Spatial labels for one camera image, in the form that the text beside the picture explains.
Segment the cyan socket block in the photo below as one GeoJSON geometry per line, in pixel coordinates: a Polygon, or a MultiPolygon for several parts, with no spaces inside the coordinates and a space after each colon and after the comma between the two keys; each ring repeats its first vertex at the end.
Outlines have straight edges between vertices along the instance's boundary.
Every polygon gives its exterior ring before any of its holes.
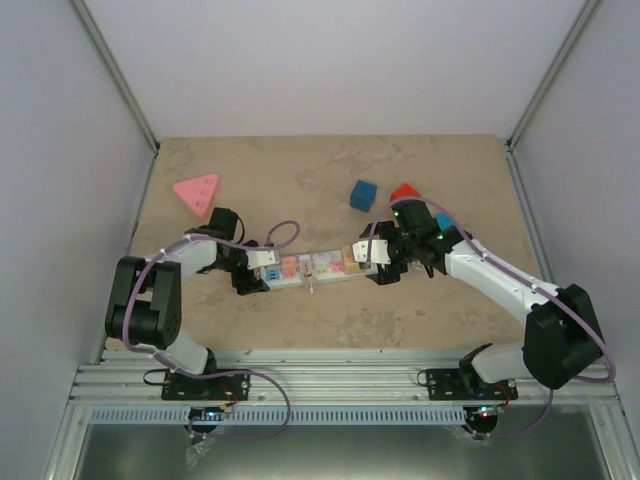
{"type": "Polygon", "coordinates": [[[444,212],[438,212],[435,215],[435,219],[437,221],[438,227],[442,231],[455,226],[455,222],[452,219],[452,217],[449,216],[448,214],[445,214],[444,212]]]}

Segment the small white round charger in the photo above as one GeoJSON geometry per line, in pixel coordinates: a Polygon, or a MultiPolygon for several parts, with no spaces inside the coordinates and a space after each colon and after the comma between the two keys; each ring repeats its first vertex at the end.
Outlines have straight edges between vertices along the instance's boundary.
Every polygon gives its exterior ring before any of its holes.
{"type": "Polygon", "coordinates": [[[319,252],[313,255],[313,264],[317,271],[330,270],[331,262],[332,257],[329,252],[319,252]]]}

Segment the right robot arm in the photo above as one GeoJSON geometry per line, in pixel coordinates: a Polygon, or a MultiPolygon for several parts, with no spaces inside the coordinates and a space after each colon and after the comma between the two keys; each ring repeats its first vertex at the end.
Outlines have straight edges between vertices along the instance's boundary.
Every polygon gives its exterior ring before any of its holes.
{"type": "Polygon", "coordinates": [[[428,369],[425,386],[433,400],[510,399],[510,381],[531,378],[558,390],[605,355],[605,343],[588,293],[576,284],[559,287],[494,256],[452,223],[442,227],[419,197],[392,201],[393,217],[376,221],[352,246],[354,260],[375,268],[378,285],[400,281],[412,263],[427,276],[457,279],[484,294],[524,328],[521,342],[486,343],[454,369],[428,369]]]}

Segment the red cube socket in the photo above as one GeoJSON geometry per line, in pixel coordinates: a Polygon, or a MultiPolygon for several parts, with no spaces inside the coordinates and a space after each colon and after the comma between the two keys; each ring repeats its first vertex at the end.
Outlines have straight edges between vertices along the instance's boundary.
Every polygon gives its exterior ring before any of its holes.
{"type": "Polygon", "coordinates": [[[400,198],[420,196],[421,193],[411,184],[405,182],[394,189],[390,195],[390,200],[395,201],[400,198]]]}

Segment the blue cube socket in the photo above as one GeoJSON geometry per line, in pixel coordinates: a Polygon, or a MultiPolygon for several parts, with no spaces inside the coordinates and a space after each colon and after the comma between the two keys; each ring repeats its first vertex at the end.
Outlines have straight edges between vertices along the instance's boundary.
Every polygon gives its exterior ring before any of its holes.
{"type": "Polygon", "coordinates": [[[351,208],[369,212],[372,208],[377,195],[377,186],[373,183],[357,180],[349,198],[349,205],[351,208]]]}

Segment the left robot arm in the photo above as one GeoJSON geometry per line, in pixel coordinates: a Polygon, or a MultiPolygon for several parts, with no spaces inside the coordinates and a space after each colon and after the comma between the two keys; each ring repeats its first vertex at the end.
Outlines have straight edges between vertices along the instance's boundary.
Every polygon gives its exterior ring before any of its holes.
{"type": "Polygon", "coordinates": [[[148,258],[125,256],[116,266],[105,333],[134,353],[148,354],[162,367],[157,385],[164,400],[244,399],[248,373],[221,370],[214,352],[182,326],[182,286],[194,275],[226,272],[240,296],[269,290],[251,256],[272,251],[236,237],[244,222],[231,209],[215,208],[207,224],[191,229],[175,244],[148,258]]]}

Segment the pink power strip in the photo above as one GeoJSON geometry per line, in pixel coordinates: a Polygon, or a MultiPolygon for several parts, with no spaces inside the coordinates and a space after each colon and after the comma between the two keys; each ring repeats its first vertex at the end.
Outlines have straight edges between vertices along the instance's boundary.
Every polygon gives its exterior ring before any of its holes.
{"type": "Polygon", "coordinates": [[[177,182],[172,190],[192,214],[204,219],[212,206],[218,184],[219,175],[211,173],[177,182]]]}

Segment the beige cube socket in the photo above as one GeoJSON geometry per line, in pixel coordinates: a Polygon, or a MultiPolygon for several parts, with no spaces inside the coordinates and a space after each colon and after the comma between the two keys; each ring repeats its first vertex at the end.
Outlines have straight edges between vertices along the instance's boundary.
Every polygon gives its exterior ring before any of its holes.
{"type": "Polygon", "coordinates": [[[341,265],[345,275],[359,275],[363,272],[363,268],[355,260],[352,247],[349,245],[345,245],[341,249],[341,265]]]}

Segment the white power strip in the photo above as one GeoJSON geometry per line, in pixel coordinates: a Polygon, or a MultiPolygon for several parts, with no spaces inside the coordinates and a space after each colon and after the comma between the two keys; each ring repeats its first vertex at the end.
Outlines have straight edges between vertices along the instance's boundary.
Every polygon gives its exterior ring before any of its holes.
{"type": "MultiPolygon", "coordinates": [[[[317,271],[314,268],[314,264],[313,264],[313,275],[311,277],[305,278],[301,274],[299,264],[298,264],[298,276],[293,279],[284,279],[281,276],[280,263],[277,265],[271,265],[266,268],[259,268],[257,270],[258,277],[266,282],[270,290],[306,287],[311,293],[313,293],[315,287],[319,284],[332,283],[332,282],[344,282],[348,280],[366,278],[366,275],[371,273],[371,270],[369,268],[361,266],[363,268],[363,272],[361,274],[345,275],[342,271],[342,265],[341,265],[341,249],[342,248],[337,250],[321,251],[321,252],[329,252],[331,254],[331,257],[332,257],[331,269],[326,271],[317,271]]],[[[319,253],[319,252],[300,254],[300,255],[310,255],[313,262],[313,255],[316,253],[319,253]]],[[[298,261],[298,257],[300,255],[286,255],[284,257],[295,256],[298,261]]]]}

